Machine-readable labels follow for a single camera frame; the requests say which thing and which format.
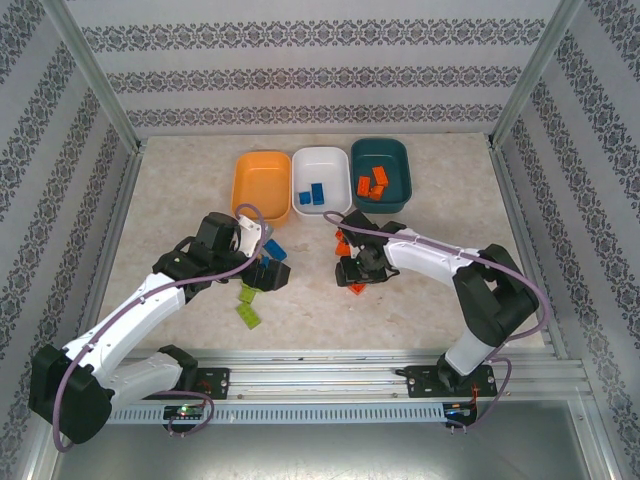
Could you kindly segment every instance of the orange block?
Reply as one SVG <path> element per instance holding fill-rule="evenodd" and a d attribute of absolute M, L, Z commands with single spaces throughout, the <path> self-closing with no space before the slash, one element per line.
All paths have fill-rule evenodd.
<path fill-rule="evenodd" d="M 356 295 L 360 295 L 364 290 L 364 287 L 366 287 L 366 285 L 354 283 L 353 285 L 349 285 L 349 290 L 351 290 Z"/>
<path fill-rule="evenodd" d="M 387 172 L 384 171 L 384 167 L 373 167 L 373 176 L 376 178 L 376 185 L 383 187 L 389 186 L 389 179 L 387 178 Z"/>
<path fill-rule="evenodd" d="M 336 247 L 336 255 L 339 255 L 341 257 L 350 257 L 351 249 L 349 248 L 349 245 L 340 242 Z"/>
<path fill-rule="evenodd" d="M 371 186 L 371 179 L 369 177 L 358 178 L 358 196 L 367 197 L 369 195 L 370 186 Z"/>
<path fill-rule="evenodd" d="M 369 198 L 371 200 L 375 200 L 376 202 L 378 202 L 382 198 L 383 192 L 384 192 L 384 187 L 382 185 L 377 185 L 373 187 L 369 192 Z"/>

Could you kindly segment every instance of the black bracket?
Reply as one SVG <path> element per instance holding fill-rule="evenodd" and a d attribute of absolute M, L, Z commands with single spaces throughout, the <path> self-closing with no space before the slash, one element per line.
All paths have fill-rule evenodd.
<path fill-rule="evenodd" d="M 409 398 L 472 397 L 474 388 L 477 389 L 477 397 L 495 397 L 498 394 L 490 365 L 480 365 L 453 392 L 439 380 L 436 365 L 410 365 L 395 373 L 407 379 Z"/>
<path fill-rule="evenodd" d="M 198 368 L 192 392 L 204 393 L 211 400 L 226 400 L 229 393 L 231 370 L 228 368 Z M 145 400 L 176 400 L 180 397 L 166 395 L 150 395 Z M 184 400 L 192 402 L 194 397 L 184 396 Z"/>

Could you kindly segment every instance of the wall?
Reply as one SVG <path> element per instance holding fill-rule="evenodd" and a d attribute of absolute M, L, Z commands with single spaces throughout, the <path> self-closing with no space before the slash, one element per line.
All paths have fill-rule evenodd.
<path fill-rule="evenodd" d="M 503 149 L 624 478 L 640 477 L 639 6 L 582 5 Z"/>
<path fill-rule="evenodd" d="M 141 137 L 491 132 L 557 0 L 69 1 Z"/>
<path fill-rule="evenodd" d="M 0 0 L 0 479 L 30 359 L 81 325 L 128 153 L 40 3 Z"/>

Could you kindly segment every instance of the green block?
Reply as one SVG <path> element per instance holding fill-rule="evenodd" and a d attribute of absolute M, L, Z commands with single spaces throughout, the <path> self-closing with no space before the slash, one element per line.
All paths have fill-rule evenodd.
<path fill-rule="evenodd" d="M 253 308 L 249 306 L 247 303 L 241 303 L 236 307 L 236 312 L 240 315 L 240 318 L 247 324 L 249 330 L 253 330 L 258 325 L 260 325 L 261 320 L 260 317 L 253 311 Z"/>
<path fill-rule="evenodd" d="M 242 288 L 246 288 L 247 290 L 251 290 L 252 292 L 256 292 L 256 293 L 263 293 L 262 290 L 260 290 L 259 288 L 250 287 L 246 283 L 242 284 Z"/>
<path fill-rule="evenodd" d="M 244 283 L 242 284 L 242 290 L 240 290 L 240 295 L 238 295 L 238 300 L 244 303 L 251 303 L 256 296 L 256 291 L 253 288 L 247 287 Z"/>

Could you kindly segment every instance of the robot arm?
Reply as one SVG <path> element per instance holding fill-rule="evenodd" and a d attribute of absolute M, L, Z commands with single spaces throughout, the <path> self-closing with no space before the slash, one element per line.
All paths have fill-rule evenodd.
<path fill-rule="evenodd" d="M 118 366 L 153 328 L 211 286 L 211 282 L 169 287 L 148 299 L 145 295 L 172 282 L 223 273 L 242 265 L 253 255 L 260 237 L 260 226 L 246 217 L 236 220 L 210 213 L 197 235 L 185 238 L 162 255 L 153 266 L 153 273 L 100 324 L 62 349 L 46 345 L 34 356 L 29 407 L 51 423 L 56 392 L 71 362 L 102 326 L 138 298 L 144 301 L 127 311 L 91 345 L 91 351 L 71 374 L 61 404 L 62 433 L 74 443 L 83 443 L 102 428 L 112 411 L 159 391 L 192 390 L 198 362 L 173 345 L 133 365 Z M 277 290 L 287 284 L 289 267 L 275 260 L 263 264 L 256 259 L 237 277 L 262 291 Z"/>
<path fill-rule="evenodd" d="M 342 223 L 419 238 L 416 232 L 397 222 L 389 222 L 378 229 L 357 210 L 345 217 Z M 482 257 L 519 272 L 509 253 L 498 245 L 490 245 L 484 250 L 461 249 L 430 239 L 433 246 L 341 230 L 352 254 L 351 257 L 342 257 L 336 266 L 339 286 L 384 282 L 399 274 L 399 269 L 409 269 L 455 289 L 466 328 L 438 361 L 438 377 L 450 391 L 462 385 L 466 377 L 538 308 L 535 294 L 521 282 L 501 271 L 462 258 L 458 253 Z M 493 282 L 495 288 L 492 289 L 490 284 Z"/>

